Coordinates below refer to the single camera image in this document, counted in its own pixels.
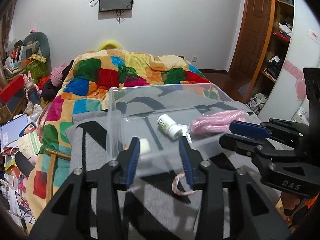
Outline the pink bunny toy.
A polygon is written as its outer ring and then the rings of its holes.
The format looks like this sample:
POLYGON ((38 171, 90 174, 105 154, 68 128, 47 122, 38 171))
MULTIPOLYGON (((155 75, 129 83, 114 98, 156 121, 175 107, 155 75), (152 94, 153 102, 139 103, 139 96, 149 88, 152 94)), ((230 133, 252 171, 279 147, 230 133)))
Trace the pink bunny toy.
POLYGON ((40 105, 41 104, 40 89, 38 88, 37 84, 35 84, 32 76, 31 76, 31 72, 28 72, 27 74, 23 74, 23 79, 24 79, 26 98, 33 105, 40 105))

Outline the white tape roll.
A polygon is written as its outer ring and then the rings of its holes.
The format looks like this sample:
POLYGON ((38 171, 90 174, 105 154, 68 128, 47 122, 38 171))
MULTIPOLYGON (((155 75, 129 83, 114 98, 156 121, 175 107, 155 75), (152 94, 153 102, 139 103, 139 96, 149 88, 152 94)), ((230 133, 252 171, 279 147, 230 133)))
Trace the white tape roll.
POLYGON ((148 139, 141 138, 139 142, 140 142, 140 155, 151 153, 151 146, 148 139))

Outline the red box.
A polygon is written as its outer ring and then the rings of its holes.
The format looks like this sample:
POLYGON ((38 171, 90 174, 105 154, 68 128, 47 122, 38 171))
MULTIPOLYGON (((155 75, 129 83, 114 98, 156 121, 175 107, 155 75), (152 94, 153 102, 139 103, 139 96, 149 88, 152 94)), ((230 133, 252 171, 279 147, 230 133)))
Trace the red box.
POLYGON ((23 76, 15 76, 10 83, 1 90, 0 99, 1 104, 6 104, 20 89, 24 87, 23 76))

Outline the pink plush hat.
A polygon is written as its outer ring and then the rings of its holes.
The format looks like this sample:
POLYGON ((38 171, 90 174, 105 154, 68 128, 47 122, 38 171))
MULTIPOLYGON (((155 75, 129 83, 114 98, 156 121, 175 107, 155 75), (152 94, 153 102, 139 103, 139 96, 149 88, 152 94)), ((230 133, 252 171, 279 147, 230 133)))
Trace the pink plush hat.
POLYGON ((52 82, 52 85, 54 87, 61 86, 67 74, 68 74, 68 66, 65 63, 59 67, 53 68, 50 74, 50 80, 52 82))

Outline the grey green chair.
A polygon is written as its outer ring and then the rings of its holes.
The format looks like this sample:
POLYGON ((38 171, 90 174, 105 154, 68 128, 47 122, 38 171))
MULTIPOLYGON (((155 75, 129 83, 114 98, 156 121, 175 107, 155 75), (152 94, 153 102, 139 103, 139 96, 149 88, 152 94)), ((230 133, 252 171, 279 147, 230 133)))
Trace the grey green chair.
POLYGON ((23 40, 24 46, 31 46, 33 54, 41 55, 47 59, 47 62, 50 60, 50 46, 48 37, 45 33, 36 31, 29 34, 23 40))

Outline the white pill bottle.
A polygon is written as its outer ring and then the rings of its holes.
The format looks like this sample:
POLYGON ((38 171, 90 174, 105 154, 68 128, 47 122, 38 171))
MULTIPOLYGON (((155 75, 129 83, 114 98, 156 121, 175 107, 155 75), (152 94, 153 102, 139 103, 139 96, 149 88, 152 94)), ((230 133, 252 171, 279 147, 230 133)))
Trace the white pill bottle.
POLYGON ((172 140, 176 140, 182 135, 182 128, 167 114, 163 114, 157 119, 157 125, 172 140))

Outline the blue white booklet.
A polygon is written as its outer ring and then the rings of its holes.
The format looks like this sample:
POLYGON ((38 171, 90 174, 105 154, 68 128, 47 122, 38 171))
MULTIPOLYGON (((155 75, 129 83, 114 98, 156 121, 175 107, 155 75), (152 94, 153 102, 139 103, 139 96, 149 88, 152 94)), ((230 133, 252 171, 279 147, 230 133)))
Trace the blue white booklet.
POLYGON ((21 131, 27 126, 28 118, 26 114, 19 115, 1 126, 1 148, 7 147, 19 138, 21 131))

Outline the yellow headboard cushion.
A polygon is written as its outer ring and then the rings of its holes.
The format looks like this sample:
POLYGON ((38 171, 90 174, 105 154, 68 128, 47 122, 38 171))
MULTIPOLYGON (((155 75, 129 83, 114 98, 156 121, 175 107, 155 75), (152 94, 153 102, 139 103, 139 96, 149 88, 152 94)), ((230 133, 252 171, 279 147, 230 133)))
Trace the yellow headboard cushion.
POLYGON ((103 42, 99 46, 98 51, 108 50, 108 49, 122 49, 122 46, 115 41, 108 40, 108 41, 103 42))

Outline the wooden door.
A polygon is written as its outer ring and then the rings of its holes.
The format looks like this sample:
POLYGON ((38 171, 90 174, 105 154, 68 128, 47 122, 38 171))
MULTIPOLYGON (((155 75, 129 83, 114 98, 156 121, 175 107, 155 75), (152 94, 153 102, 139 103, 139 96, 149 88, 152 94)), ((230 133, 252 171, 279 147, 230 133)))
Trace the wooden door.
POLYGON ((234 79, 252 79, 265 43, 271 0, 245 0, 240 34, 229 70, 234 79))

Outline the wooden shelf unit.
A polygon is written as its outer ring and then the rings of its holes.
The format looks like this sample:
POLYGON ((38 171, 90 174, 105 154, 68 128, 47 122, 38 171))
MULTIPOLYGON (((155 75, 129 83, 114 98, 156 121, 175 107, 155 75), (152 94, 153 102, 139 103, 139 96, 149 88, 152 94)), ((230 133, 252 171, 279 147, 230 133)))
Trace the wooden shelf unit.
POLYGON ((294 0, 270 0, 268 7, 270 15, 264 25, 266 37, 253 77, 242 97, 242 102, 245 103, 258 93, 269 97, 289 50, 291 37, 284 27, 293 29, 294 0))

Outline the colourful patchwork quilt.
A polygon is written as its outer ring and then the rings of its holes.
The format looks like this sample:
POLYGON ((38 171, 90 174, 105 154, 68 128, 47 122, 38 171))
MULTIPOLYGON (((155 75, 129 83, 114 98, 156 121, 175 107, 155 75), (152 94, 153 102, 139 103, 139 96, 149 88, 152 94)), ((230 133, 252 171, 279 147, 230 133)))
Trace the colourful patchwork quilt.
POLYGON ((38 218, 47 204, 50 156, 45 150, 71 154, 66 130, 73 124, 72 115, 106 110, 112 87, 185 83, 209 83, 209 80, 190 62, 176 55, 153 56, 108 49, 77 56, 48 109, 38 159, 25 186, 34 217, 38 218))

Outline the striped red beige curtain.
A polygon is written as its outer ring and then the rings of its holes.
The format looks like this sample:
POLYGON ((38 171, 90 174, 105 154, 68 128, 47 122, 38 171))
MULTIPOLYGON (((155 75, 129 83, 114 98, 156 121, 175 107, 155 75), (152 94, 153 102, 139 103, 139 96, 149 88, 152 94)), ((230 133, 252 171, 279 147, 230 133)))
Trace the striped red beige curtain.
POLYGON ((15 11, 17 0, 13 0, 10 4, 3 17, 1 18, 1 89, 5 88, 8 84, 6 75, 4 74, 4 63, 3 60, 6 57, 6 52, 4 50, 5 41, 9 39, 9 33, 12 25, 13 15, 15 11))

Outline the grey black patterned blanket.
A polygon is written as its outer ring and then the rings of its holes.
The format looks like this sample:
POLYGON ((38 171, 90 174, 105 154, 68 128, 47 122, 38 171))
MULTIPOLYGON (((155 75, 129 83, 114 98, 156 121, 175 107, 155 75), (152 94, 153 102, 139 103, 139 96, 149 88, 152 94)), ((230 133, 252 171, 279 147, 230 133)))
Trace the grey black patterned blanket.
MULTIPOLYGON (((109 162, 107 153, 108 110, 72 115, 67 138, 72 146, 71 170, 101 168, 109 162)), ((150 176, 135 176, 126 192, 119 192, 120 212, 129 239, 194 239, 199 218, 201 193, 190 193, 180 170, 150 176)))

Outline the clear plastic storage box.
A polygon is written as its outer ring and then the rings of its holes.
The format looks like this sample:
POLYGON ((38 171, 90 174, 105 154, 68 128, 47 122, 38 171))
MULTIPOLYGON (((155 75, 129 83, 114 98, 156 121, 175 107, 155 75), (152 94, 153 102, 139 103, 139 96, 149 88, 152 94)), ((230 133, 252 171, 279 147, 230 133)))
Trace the clear plastic storage box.
POLYGON ((192 131, 199 118, 219 112, 238 113, 241 121, 253 122, 250 109, 232 100, 212 83, 111 88, 107 114, 108 159, 116 159, 132 138, 140 139, 139 177, 180 170, 180 136, 206 159, 223 150, 221 132, 192 131))

